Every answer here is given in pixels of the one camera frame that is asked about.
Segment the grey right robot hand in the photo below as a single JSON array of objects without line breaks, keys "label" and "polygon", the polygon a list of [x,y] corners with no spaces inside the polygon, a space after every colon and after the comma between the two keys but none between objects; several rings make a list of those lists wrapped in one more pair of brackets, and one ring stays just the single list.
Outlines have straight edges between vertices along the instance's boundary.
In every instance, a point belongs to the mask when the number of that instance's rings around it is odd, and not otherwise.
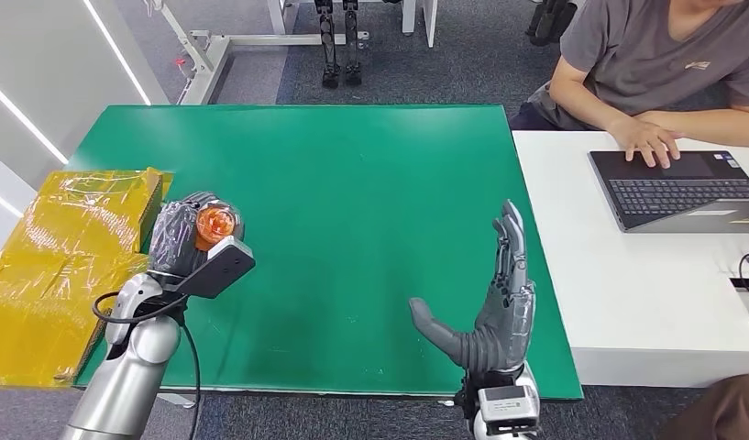
[{"label": "grey right robot hand", "polygon": [[440,322],[421,298],[409,300],[416,330],[469,373],[519,369],[533,330],[535,293],[527,273],[523,218],[507,200],[492,224],[497,231],[494,272],[472,331]]}]

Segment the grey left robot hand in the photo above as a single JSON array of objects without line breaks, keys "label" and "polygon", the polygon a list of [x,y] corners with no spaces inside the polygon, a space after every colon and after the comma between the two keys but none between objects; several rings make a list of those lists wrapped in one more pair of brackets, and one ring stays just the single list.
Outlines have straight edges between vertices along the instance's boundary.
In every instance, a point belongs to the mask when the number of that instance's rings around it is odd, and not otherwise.
[{"label": "grey left robot hand", "polygon": [[243,238],[244,220],[213,192],[193,192],[164,204],[149,245],[148,269],[176,277],[190,275],[226,237]]}]

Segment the person's right hand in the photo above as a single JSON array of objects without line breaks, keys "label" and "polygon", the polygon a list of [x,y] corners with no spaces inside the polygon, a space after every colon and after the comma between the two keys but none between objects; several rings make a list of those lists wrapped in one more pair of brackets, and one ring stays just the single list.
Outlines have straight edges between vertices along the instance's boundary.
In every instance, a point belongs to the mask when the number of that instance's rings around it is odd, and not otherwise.
[{"label": "person's right hand", "polygon": [[622,148],[627,162],[639,158],[648,168],[668,169],[681,157],[677,135],[656,124],[626,116],[612,122],[606,131]]}]

